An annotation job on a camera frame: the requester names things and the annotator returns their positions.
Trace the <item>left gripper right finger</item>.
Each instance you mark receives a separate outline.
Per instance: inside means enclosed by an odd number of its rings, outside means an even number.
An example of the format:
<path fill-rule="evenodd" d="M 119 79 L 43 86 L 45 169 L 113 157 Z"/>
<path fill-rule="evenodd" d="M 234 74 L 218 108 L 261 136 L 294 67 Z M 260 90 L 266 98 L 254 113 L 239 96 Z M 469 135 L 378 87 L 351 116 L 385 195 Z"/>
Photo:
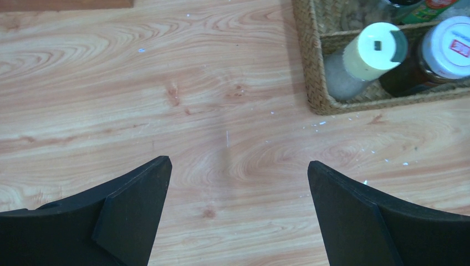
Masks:
<path fill-rule="evenodd" d="M 330 265 L 468 265 L 469 217 L 410 203 L 320 161 L 308 181 Z"/>

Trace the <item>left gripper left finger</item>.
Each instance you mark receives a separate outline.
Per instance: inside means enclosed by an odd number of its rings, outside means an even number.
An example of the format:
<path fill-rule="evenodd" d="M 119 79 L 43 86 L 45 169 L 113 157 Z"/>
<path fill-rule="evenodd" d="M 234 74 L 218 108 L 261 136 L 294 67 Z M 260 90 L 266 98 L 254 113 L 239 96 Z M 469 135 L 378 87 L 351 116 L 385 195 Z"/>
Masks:
<path fill-rule="evenodd" d="M 37 209 L 1 213 L 2 265 L 147 265 L 172 163 L 159 156 Z"/>

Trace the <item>pale green cap shaker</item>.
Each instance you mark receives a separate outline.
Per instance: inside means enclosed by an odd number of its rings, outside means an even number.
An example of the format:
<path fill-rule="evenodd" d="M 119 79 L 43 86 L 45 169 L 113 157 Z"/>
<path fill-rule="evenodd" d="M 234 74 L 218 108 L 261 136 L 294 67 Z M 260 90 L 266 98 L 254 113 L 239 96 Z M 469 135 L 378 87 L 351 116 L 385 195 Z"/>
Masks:
<path fill-rule="evenodd" d="M 348 45 L 324 59 L 329 96 L 338 101 L 353 99 L 399 66 L 407 51 L 408 40 L 397 26 L 387 22 L 368 25 Z"/>

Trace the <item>yellow cap green bottle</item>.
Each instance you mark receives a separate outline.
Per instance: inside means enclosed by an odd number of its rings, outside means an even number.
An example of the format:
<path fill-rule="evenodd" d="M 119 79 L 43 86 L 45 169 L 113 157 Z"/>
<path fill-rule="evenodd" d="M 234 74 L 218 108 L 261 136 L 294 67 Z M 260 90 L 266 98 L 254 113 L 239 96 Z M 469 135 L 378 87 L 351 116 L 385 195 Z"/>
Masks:
<path fill-rule="evenodd" d="M 459 2 L 459 0 L 425 0 L 405 18 L 401 19 L 400 24 L 429 22 L 457 2 Z"/>

